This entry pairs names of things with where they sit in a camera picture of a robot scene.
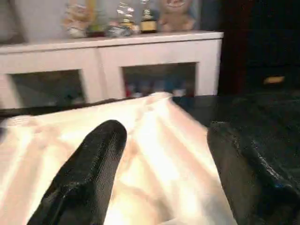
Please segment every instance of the stuffed animal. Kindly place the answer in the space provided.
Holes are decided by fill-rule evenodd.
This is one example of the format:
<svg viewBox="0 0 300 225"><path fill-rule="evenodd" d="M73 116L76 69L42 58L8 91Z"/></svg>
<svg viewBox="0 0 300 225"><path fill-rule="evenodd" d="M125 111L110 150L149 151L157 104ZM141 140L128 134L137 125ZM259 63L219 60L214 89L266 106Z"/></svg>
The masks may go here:
<svg viewBox="0 0 300 225"><path fill-rule="evenodd" d="M160 0L161 17L159 23L163 32L191 30L195 20L188 15L193 0Z"/></svg>

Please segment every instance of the white cabinet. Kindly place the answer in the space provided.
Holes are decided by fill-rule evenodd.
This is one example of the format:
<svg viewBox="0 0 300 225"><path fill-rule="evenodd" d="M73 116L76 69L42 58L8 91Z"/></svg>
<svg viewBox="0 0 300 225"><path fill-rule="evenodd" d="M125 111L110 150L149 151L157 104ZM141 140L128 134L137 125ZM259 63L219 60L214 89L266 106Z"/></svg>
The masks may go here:
<svg viewBox="0 0 300 225"><path fill-rule="evenodd" d="M166 91L184 83L193 95L215 95L222 37L193 31L0 46L0 106L68 104L69 89L95 103L128 96L130 82L157 91L157 80Z"/></svg>
<svg viewBox="0 0 300 225"><path fill-rule="evenodd" d="M31 107L22 101L13 75L17 74L18 77L23 76L24 79L29 79L31 76L28 74L30 73L42 74L42 72L68 70L78 70L85 102L93 103L105 98L103 88L105 84L100 75L95 48L0 55L0 102L2 108ZM31 95L30 98L42 97L43 91L39 90L39 86L36 85L36 90L28 88L27 93L24 91L22 94Z"/></svg>
<svg viewBox="0 0 300 225"><path fill-rule="evenodd" d="M163 64L176 66L184 63L195 64L195 95L215 95L220 47L221 39L100 48L107 95L110 98L126 96L124 68Z"/></svg>

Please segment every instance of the bottle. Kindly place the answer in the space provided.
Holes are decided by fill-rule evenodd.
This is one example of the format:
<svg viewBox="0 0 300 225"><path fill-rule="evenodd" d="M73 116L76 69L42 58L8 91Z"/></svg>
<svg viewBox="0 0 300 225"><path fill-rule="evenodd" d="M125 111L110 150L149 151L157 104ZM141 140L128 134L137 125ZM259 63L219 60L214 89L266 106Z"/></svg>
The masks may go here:
<svg viewBox="0 0 300 225"><path fill-rule="evenodd" d="M141 0L141 2L144 5L142 11L141 33L156 33L157 21L154 19L153 10L150 9L150 0Z"/></svg>
<svg viewBox="0 0 300 225"><path fill-rule="evenodd" d="M120 2L117 13L118 13L118 19L121 26L128 27L132 29L132 26L134 25L133 22L133 14L134 9L131 7L131 4L125 3L123 1Z"/></svg>
<svg viewBox="0 0 300 225"><path fill-rule="evenodd" d="M143 96L142 93L140 92L139 84L140 84L139 82L136 82L134 91L132 92L131 97L140 98Z"/></svg>
<svg viewBox="0 0 300 225"><path fill-rule="evenodd" d="M177 81L177 85L176 85L175 89L173 90L173 95L176 97L185 96L186 90L183 86L184 86L183 82Z"/></svg>
<svg viewBox="0 0 300 225"><path fill-rule="evenodd" d="M153 84L152 93L164 92L164 91L165 91L165 81L164 80L156 80Z"/></svg>
<svg viewBox="0 0 300 225"><path fill-rule="evenodd" d="M185 90L187 97L194 97L195 96L195 85L192 81L185 81Z"/></svg>
<svg viewBox="0 0 300 225"><path fill-rule="evenodd" d="M167 77L165 79L165 92L173 93L174 90L174 82L171 77Z"/></svg>
<svg viewBox="0 0 300 225"><path fill-rule="evenodd" d="M143 96L147 96L151 93L151 83L149 81L142 81L141 82L141 93Z"/></svg>
<svg viewBox="0 0 300 225"><path fill-rule="evenodd" d="M126 97L131 97L132 93L135 91L135 86L132 83L125 84Z"/></svg>
<svg viewBox="0 0 300 225"><path fill-rule="evenodd" d="M105 29L107 27L106 15L103 11L94 11L94 19L88 28L88 37L104 37Z"/></svg>

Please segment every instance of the teddy bear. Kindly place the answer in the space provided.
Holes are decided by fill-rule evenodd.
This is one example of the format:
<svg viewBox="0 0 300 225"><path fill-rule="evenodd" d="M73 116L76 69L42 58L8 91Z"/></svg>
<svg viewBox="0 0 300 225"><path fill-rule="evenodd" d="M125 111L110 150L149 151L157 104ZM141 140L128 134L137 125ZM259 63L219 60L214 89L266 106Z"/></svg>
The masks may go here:
<svg viewBox="0 0 300 225"><path fill-rule="evenodd" d="M193 0L160 0L159 23L163 32L185 31L194 27L195 20L188 15Z"/></svg>

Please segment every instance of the wall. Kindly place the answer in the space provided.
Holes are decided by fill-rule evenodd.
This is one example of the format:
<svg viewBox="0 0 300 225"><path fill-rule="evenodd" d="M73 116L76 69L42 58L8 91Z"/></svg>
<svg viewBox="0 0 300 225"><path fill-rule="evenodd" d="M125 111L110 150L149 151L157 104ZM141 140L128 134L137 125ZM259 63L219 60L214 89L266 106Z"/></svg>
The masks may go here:
<svg viewBox="0 0 300 225"><path fill-rule="evenodd" d="M116 9L120 0L99 0L107 17L116 16ZM20 14L28 42L39 42L51 39L66 38L61 27L65 5L69 0L15 0L17 11ZM141 14L140 0L131 0L136 8L136 14ZM153 0L152 8L158 9L159 0ZM199 24L199 1L194 0L191 13Z"/></svg>
<svg viewBox="0 0 300 225"><path fill-rule="evenodd" d="M8 3L0 0L0 42L6 41L17 34L15 22Z"/></svg>

